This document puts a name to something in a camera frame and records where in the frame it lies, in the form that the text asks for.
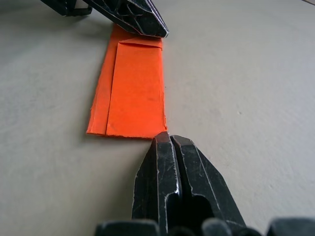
folded orange paper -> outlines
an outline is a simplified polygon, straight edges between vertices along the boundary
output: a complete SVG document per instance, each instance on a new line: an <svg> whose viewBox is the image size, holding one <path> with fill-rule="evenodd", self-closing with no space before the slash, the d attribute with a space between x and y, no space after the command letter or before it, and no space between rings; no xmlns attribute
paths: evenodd
<svg viewBox="0 0 315 236"><path fill-rule="evenodd" d="M153 138L166 130L162 41L114 25L87 133Z"/></svg>

orange paper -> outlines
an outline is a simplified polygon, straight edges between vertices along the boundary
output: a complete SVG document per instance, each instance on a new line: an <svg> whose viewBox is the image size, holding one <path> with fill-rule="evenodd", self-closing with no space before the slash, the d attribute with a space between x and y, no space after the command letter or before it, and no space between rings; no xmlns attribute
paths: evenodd
<svg viewBox="0 0 315 236"><path fill-rule="evenodd" d="M114 25L87 133L153 138L166 130L161 39Z"/></svg>

clamp jaw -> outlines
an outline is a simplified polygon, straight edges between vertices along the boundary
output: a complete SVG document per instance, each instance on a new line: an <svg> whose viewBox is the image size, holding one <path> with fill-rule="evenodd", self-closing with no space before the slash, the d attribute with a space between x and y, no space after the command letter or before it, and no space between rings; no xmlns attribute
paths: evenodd
<svg viewBox="0 0 315 236"><path fill-rule="evenodd" d="M278 219L267 236L313 236L314 219ZM135 178L131 221L95 236L261 236L246 226L217 169L181 136L158 134Z"/></svg>
<svg viewBox="0 0 315 236"><path fill-rule="evenodd" d="M128 32L165 38L169 31L151 0L41 0L62 16L85 16L92 8Z"/></svg>

gray surface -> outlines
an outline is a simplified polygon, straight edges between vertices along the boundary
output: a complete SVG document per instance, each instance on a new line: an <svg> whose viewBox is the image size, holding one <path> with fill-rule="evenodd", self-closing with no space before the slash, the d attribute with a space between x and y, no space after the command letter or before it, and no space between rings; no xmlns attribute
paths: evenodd
<svg viewBox="0 0 315 236"><path fill-rule="evenodd" d="M156 0L166 113L224 176L248 225L314 215L315 6ZM0 235L91 236L130 217L149 142L87 137L111 24L33 1L0 10Z"/></svg>

orange paper strip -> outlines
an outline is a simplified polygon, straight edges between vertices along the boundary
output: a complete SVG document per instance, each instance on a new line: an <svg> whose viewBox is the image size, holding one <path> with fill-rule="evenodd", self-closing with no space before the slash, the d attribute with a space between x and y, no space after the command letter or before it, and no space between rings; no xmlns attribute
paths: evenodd
<svg viewBox="0 0 315 236"><path fill-rule="evenodd" d="M115 25L87 133L153 138L165 130L161 39Z"/></svg>

